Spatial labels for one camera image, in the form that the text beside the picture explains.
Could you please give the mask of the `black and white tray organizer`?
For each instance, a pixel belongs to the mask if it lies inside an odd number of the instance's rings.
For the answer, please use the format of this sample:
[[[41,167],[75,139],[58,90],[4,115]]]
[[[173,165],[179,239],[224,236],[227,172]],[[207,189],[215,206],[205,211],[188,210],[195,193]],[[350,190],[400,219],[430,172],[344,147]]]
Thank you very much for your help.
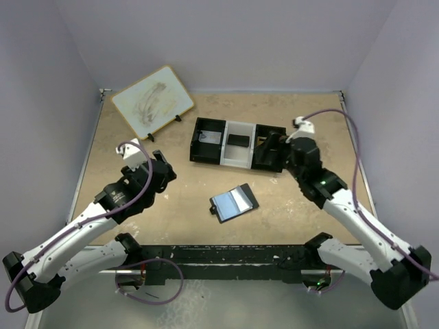
[[[189,160],[210,165],[222,165],[280,173],[282,168],[270,161],[271,150],[263,162],[257,160],[256,151],[269,133],[286,134],[284,127],[225,121],[198,117],[191,139]]]

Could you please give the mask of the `black leather card holder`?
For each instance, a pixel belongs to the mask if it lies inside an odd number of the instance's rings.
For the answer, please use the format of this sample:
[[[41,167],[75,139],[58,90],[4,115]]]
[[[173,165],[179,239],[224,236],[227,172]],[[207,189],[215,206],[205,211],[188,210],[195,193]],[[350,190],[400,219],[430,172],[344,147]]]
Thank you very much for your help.
[[[247,183],[216,195],[209,201],[209,212],[217,217],[219,223],[226,223],[259,208],[259,203]]]

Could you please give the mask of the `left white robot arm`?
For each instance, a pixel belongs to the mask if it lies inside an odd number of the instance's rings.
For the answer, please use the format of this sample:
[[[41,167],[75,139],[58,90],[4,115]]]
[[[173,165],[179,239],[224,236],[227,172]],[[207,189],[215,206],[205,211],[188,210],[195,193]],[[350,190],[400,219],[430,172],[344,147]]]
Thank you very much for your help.
[[[5,309],[37,313],[53,304],[60,294],[87,276],[112,268],[138,267],[146,260],[141,245],[129,233],[118,234],[104,246],[82,250],[103,233],[141,214],[154,204],[156,195],[177,178],[159,150],[151,155],[134,143],[117,148],[125,162],[122,177],[106,185],[71,223],[39,246],[23,254],[10,252],[3,266],[10,279]]]

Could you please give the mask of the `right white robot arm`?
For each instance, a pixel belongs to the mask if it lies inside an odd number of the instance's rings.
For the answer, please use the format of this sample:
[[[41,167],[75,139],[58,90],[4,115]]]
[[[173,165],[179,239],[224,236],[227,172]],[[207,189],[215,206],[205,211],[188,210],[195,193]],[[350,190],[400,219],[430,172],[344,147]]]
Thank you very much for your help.
[[[323,167],[320,150],[312,138],[289,139],[270,132],[258,156],[272,167],[287,170],[302,194],[341,223],[363,247],[347,246],[322,232],[305,243],[316,260],[359,278],[392,310],[402,307],[428,285],[429,251],[423,246],[412,247],[363,206],[355,204],[345,181]]]

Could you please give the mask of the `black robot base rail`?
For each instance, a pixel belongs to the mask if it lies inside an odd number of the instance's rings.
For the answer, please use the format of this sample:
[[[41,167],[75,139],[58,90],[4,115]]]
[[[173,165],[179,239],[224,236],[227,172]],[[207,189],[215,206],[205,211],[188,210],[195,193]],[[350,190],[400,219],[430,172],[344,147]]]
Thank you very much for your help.
[[[275,280],[298,284],[306,271],[326,271],[311,248],[304,245],[140,245],[133,236],[121,233],[115,237],[128,250],[124,265],[140,269],[145,266],[147,286],[164,285],[180,275],[170,260],[177,264],[185,280]]]

